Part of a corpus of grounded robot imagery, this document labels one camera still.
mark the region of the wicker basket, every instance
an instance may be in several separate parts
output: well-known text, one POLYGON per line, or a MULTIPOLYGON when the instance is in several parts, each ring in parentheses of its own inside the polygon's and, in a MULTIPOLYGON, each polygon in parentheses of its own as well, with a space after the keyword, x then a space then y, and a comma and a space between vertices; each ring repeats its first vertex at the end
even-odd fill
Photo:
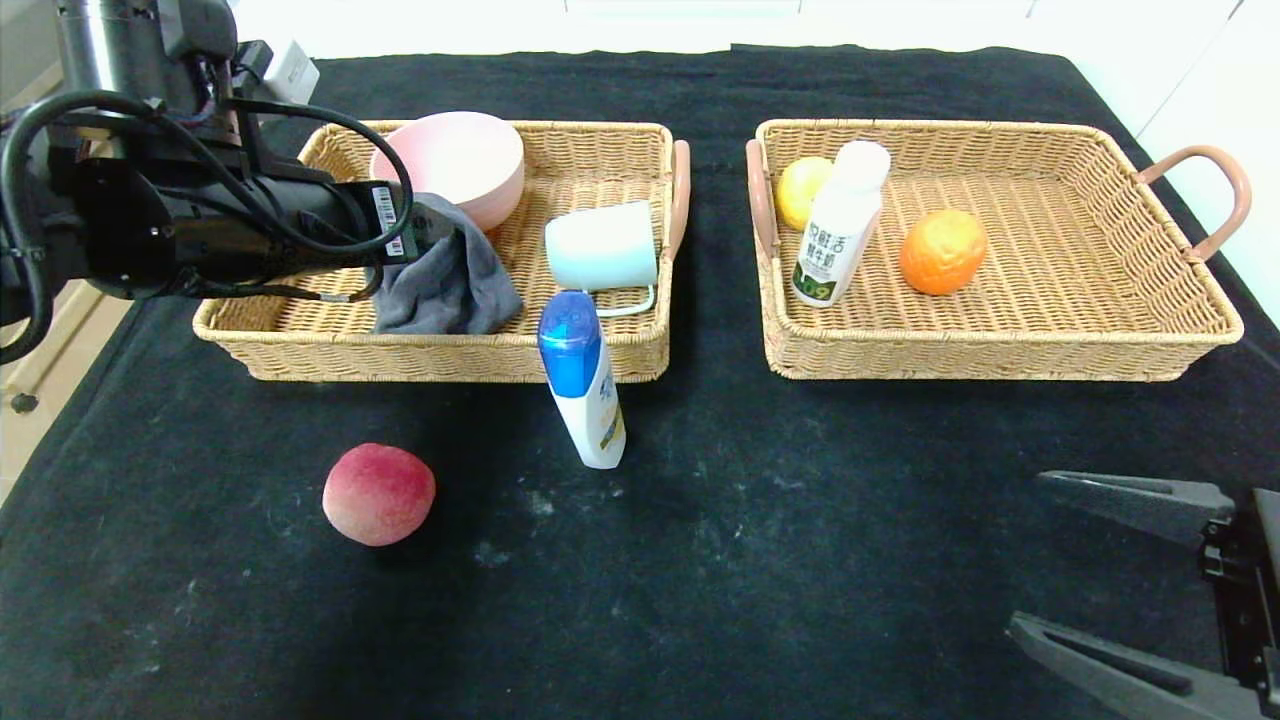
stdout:
MULTIPOLYGON (((387 135, 407 120, 371 122, 387 135)), ((536 331, 541 307, 561 288, 543 250, 547 220, 584 208, 648 200, 658 288, 640 314, 602 318, 618 382, 655 379, 667 369, 671 279, 689 214, 689 143, 649 123, 512 123, 525 142, 525 191, 506 223, 489 232, 525 301, 524 311, 486 336, 371 334, 371 302, 337 305, 282 297, 206 300, 192 322, 262 380, 545 382, 536 331)), ((372 146, 337 126, 320 128, 300 155, 339 182, 365 179, 372 146)), ((355 292, 358 268, 291 278, 320 292, 355 292)), ((598 293, 608 305, 644 300, 643 288, 598 293)))
POLYGON ((764 351, 787 378, 1170 380, 1243 334, 1204 266, 1249 205, 1221 150, 1188 147, 1137 173, 1110 136, 1080 126, 771 120, 746 155, 764 351), (801 238, 778 222, 772 188, 795 159, 858 138, 893 158, 884 210, 845 297, 810 307, 785 282, 801 238), (1236 191, 1231 219, 1194 249, 1147 187, 1189 155, 1236 191), (991 245, 968 287, 933 297, 906 284, 897 255, 915 220, 943 208, 973 211, 991 245))

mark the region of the shampoo bottle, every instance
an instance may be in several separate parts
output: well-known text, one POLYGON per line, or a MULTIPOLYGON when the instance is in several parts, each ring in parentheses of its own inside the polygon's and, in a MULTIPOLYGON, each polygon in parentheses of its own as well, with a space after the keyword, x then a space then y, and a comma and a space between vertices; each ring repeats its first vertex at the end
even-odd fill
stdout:
POLYGON ((538 323, 538 351, 582 462, 598 470, 617 468, 627 432, 590 295, 567 290, 552 297, 538 323))

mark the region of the pink basket handle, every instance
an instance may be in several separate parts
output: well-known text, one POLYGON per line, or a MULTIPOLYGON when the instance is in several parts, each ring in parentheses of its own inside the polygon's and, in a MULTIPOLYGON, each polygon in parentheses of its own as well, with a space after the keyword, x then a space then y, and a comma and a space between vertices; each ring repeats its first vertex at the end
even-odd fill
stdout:
POLYGON ((756 246, 765 259, 773 259, 778 247, 778 222, 773 214, 773 191, 764 176, 764 146, 759 140, 746 142, 746 187, 751 202, 751 224, 756 246))
POLYGON ((668 229, 667 258, 676 259, 689 227, 689 195, 692 184, 689 174, 689 141, 677 140, 672 147, 675 160, 675 188, 671 199, 671 228, 668 229))
POLYGON ((1240 168, 1240 164, 1235 161, 1235 158, 1231 158, 1225 150, 1213 147, 1212 145, 1192 145, 1178 150, 1172 155, 1138 173, 1137 179, 1143 184, 1151 184, 1156 181, 1156 178, 1167 173, 1170 168, 1193 155, 1213 160, 1213 164, 1222 170, 1222 174, 1225 174, 1226 179, 1231 183, 1231 190, 1235 191, 1235 206, 1231 208, 1231 214, 1228 215, 1222 227, 1217 228, 1217 232, 1199 241, 1196 243, 1196 247, 1190 249, 1190 255, 1193 258, 1208 260, 1215 252, 1217 252, 1219 247, 1222 247, 1226 238, 1231 237, 1231 233, 1240 228, 1240 223, 1243 223, 1244 218, 1248 217, 1249 208, 1253 205, 1253 188, 1249 187, 1249 178, 1244 174, 1244 169, 1240 168))

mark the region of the black cable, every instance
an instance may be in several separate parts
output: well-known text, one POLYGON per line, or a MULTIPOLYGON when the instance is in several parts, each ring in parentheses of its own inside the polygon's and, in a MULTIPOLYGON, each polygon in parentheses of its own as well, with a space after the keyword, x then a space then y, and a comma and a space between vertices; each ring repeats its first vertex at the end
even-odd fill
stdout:
POLYGON ((193 74, 197 74, 195 79, 201 83, 205 91, 205 102, 196 109, 193 115, 169 111, 169 117, 188 128, 204 124, 205 120, 214 117, 214 110, 218 109, 218 73, 214 65, 206 58, 197 56, 196 73, 193 74))
POLYGON ((294 287, 292 284, 229 284, 220 283, 216 281, 210 281, 200 277, 198 273, 192 270, 192 277, 188 279, 188 286, 191 287, 205 287, 216 291, 223 297, 252 297, 257 295, 271 295, 276 297, 294 297, 298 300, 320 300, 324 302, 361 302, 372 297, 378 288, 383 284, 383 264, 380 261, 374 261, 372 264, 374 275, 365 283, 365 287, 358 290, 352 295, 337 295, 328 292, 315 292, 312 290, 305 290, 301 287, 294 287))
POLYGON ((137 117, 152 114, 148 105, 125 95, 82 90, 41 100, 13 122, 9 141, 0 154, 0 206, 4 208, 4 223, 9 237, 4 252, 14 259, 19 274, 23 275, 31 299, 31 314, 22 333, 9 345, 0 347, 0 365, 22 357, 40 345, 40 341, 49 334, 54 316, 54 299, 42 266, 46 252, 45 234, 40 223, 32 218, 27 197, 23 195, 27 154, 36 135, 45 126, 72 110, 83 108, 99 108, 137 117))
MULTIPOLYGON (((329 245, 316 242, 315 240, 306 237, 305 234, 282 223, 279 218, 276 218, 256 197, 253 197, 248 190, 246 190, 243 181, 228 170, 221 161, 207 147, 205 147, 205 145, 195 135, 191 133, 191 131, 184 128, 173 118, 164 115, 163 105, 152 105, 129 97, 128 95, 105 90, 79 90, 47 97, 32 105, 15 120, 6 118, 6 120, 13 122, 12 135, 9 141, 4 145, 3 154, 0 154, 0 208, 8 209, 8 211, 4 213, 4 222, 9 236, 9 241, 5 243, 3 251, 5 255, 12 256, 18 265, 19 274, 23 275, 27 286, 27 295, 31 300, 31 313, 27 327, 23 328, 22 333, 13 342, 0 347, 0 364, 12 363, 27 352, 31 352, 31 350, 33 350, 40 341, 49 334, 49 327, 52 323, 52 293, 47 287, 44 269, 41 266, 45 261, 46 252, 46 247, 42 242, 44 233, 36 220, 31 217, 31 213, 28 213, 29 208, 26 202, 23 202, 26 197, 20 193, 26 186, 22 173, 26 169, 31 143, 35 141, 36 135, 44 129, 45 126, 52 123, 72 110, 97 108, 100 110, 110 110, 141 118, 160 127, 160 129, 172 136, 179 145, 189 151, 197 161, 211 172, 218 182, 223 184, 223 187, 225 187, 227 191, 236 197, 236 200, 244 205, 250 214, 257 218, 259 222, 280 236, 311 250, 333 255, 361 255, 384 246, 392 238, 396 238, 404 232, 413 206, 413 188, 408 176, 408 169, 404 168, 404 163, 380 135, 369 129, 360 120, 351 118, 349 115, 323 108, 244 99, 229 99, 228 102, 251 113, 259 111, 268 114, 296 115, 335 123, 369 140, 375 147, 387 155, 392 167, 396 168, 396 174, 401 181, 403 199, 401 201, 399 217, 396 223, 393 223, 392 227, 387 228, 387 231, 378 237, 362 242, 352 242, 351 245, 329 245)), ((261 287, 283 288, 288 286, 261 287)), ((372 286, 365 288, 365 291, 369 291, 370 295, 372 293, 371 287, 372 286)))
POLYGON ((383 136, 378 135, 376 132, 370 129, 367 126, 365 126, 356 118, 352 118, 346 113, 330 110, 328 108, 317 108, 315 105, 296 105, 292 102, 271 102, 268 100, 248 100, 246 97, 229 97, 227 102, 233 108, 239 108, 248 113, 259 113, 265 115, 285 115, 294 118, 311 118, 315 120, 334 123, 364 137, 365 140, 371 142, 374 147, 381 150, 383 154, 387 155, 387 159, 392 164, 392 168, 396 169, 396 178, 399 181, 401 190, 403 191, 403 197, 401 199, 401 206, 397 210, 396 223, 392 227, 387 228, 387 232, 367 242, 360 242, 356 245, 347 245, 347 246, 340 246, 340 245, 328 246, 328 247, 343 249, 343 251, 349 250, 352 247, 362 247, 364 251, 367 252, 370 250, 375 250, 390 242, 393 238, 401 236, 404 232, 404 228, 408 225, 410 215, 412 214, 413 210, 413 184, 408 174, 408 168, 404 167, 404 161, 401 160, 399 154, 396 152, 396 149, 393 149, 390 143, 387 142, 385 138, 383 138, 383 136))
POLYGON ((253 79, 257 81, 259 85, 266 85, 266 79, 262 78, 262 73, 255 70, 253 67, 250 65, 248 63, 236 63, 232 67, 232 73, 233 73, 233 77, 238 76, 241 73, 248 73, 248 74, 253 76, 253 79))
POLYGON ((18 122, 18 118, 27 111, 27 108, 14 108, 13 110, 5 110, 0 113, 0 132, 8 132, 9 126, 18 122))
POLYGON ((174 200, 183 200, 191 202, 192 205, 198 205, 201 208, 207 208, 210 210, 216 210, 224 215, 236 218, 237 220, 250 225, 260 233, 266 233, 268 228, 264 225, 252 213, 246 213, 244 210, 228 205, 227 202, 219 202, 209 197, 201 197, 200 195, 192 192, 184 192, 182 190, 175 190, 172 187, 156 187, 156 192, 164 195, 165 197, 173 197, 174 200))
MULTIPOLYGON (((252 106, 259 105, 259 101, 241 100, 232 97, 228 99, 228 104, 243 105, 246 110, 255 111, 252 106)), ((297 242, 298 245, 302 245, 317 252, 328 252, 330 255, 365 255, 387 245, 393 238, 399 237, 404 232, 404 228, 408 225, 410 222, 411 210, 413 209, 413 188, 408 177, 408 169, 404 168, 404 163, 401 161, 399 156, 396 155, 396 150, 393 150, 392 146, 388 145, 387 141, 383 140, 380 135, 369 129, 367 127, 364 127, 360 123, 360 120, 343 115, 342 113, 324 110, 321 108, 302 106, 302 105, 297 106, 278 105, 275 102, 266 102, 265 105, 269 105, 271 108, 288 108, 288 109, 298 108, 310 113, 303 117, 328 119, 338 124, 349 123, 346 124, 344 127, 348 127, 353 132, 357 132, 361 136, 369 138, 370 142, 372 142, 379 150, 387 152, 387 156, 390 159, 392 165, 396 168, 396 172, 399 176, 401 184, 404 191, 404 197, 401 201, 399 217, 396 219, 392 227, 387 228, 387 231, 379 234, 378 237, 366 241, 355 241, 355 238, 351 238, 349 236, 343 236, 344 240, 351 241, 351 245, 330 245, 325 242, 317 242, 282 223, 280 219, 276 218, 274 213, 271 213, 268 208, 265 208, 256 197, 250 195, 250 192, 244 188, 244 183, 241 182, 234 174, 232 174, 232 172, 228 170, 221 164, 221 161, 218 160, 218 158, 207 147, 205 147, 205 145, 200 142, 200 140, 195 135, 191 133, 191 131, 188 131, 187 128, 182 127, 180 124, 175 123, 173 119, 165 115, 152 115, 147 119, 160 126, 161 129, 170 133, 175 140, 178 140, 180 145, 183 145, 192 155, 195 155, 196 160, 198 160, 202 165, 205 165, 205 168, 209 169, 215 178, 218 178, 218 182, 223 187, 225 187, 227 191, 230 192, 233 197, 236 197, 236 200, 239 200, 241 204, 250 210, 250 213, 252 213, 255 217, 259 217, 268 227, 270 227, 276 233, 284 236, 288 240, 292 240, 293 242, 297 242)))

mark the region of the gray towel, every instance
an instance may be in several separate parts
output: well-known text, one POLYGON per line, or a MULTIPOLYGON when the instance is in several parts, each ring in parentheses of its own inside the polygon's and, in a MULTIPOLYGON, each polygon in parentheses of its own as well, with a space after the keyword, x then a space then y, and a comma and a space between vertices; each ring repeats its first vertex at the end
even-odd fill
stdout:
POLYGON ((484 232, 439 195, 413 193, 413 200, 444 215, 457 231, 417 260, 387 266, 374 293, 374 332, 484 334, 515 318, 524 302, 484 232))

